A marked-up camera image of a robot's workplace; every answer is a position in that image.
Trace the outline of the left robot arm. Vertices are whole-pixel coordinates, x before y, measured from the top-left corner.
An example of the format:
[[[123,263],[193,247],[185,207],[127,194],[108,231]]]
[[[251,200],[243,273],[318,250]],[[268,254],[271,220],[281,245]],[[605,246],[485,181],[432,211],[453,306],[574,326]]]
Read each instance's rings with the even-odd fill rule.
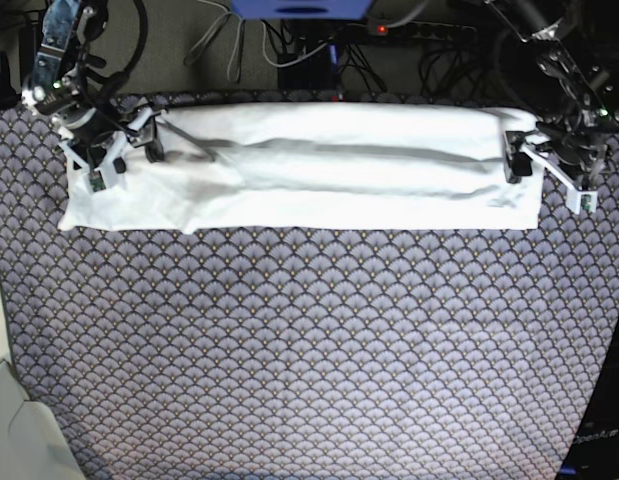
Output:
[[[506,134],[510,183],[531,173],[534,154],[555,155],[553,174],[570,189],[592,191],[606,158],[606,141],[619,134],[619,86],[580,30],[581,7],[550,1],[488,1],[521,43],[532,48],[543,74],[558,82],[563,100],[542,113],[533,131]]]

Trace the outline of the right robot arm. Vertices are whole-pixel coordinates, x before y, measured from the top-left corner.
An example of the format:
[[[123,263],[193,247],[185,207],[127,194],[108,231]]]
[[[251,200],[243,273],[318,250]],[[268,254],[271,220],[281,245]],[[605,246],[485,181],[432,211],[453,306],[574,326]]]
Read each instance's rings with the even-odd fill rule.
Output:
[[[257,21],[263,28],[264,49],[285,49],[281,30],[271,26],[280,21],[292,36],[295,56],[285,63],[295,68],[314,56],[325,60],[319,70],[336,77],[334,52],[338,43],[352,45],[358,36],[393,36],[416,25],[426,9],[417,1],[402,17],[390,20],[374,16],[369,1],[232,1],[213,2],[220,15],[186,54],[185,64],[196,62],[231,19],[237,32],[228,63],[228,78],[237,82],[242,74],[245,24]],[[579,31],[576,8],[554,1],[484,1],[482,7],[497,15],[505,25],[503,33],[538,49],[538,68],[556,79],[571,102],[557,121],[551,147],[559,165],[555,176],[568,188],[571,210],[594,211],[597,152],[600,128],[611,114],[610,107],[594,79],[601,74],[591,48]],[[100,74],[105,60],[90,54],[91,44],[108,22],[105,1],[53,1],[43,17],[41,44],[32,70],[23,86],[22,101],[34,113],[59,121],[78,137],[82,147],[108,131],[136,138],[128,121],[115,112],[111,98],[128,82],[139,63],[149,38],[149,20],[144,2],[134,4],[139,22],[138,40],[125,67],[109,76]]]

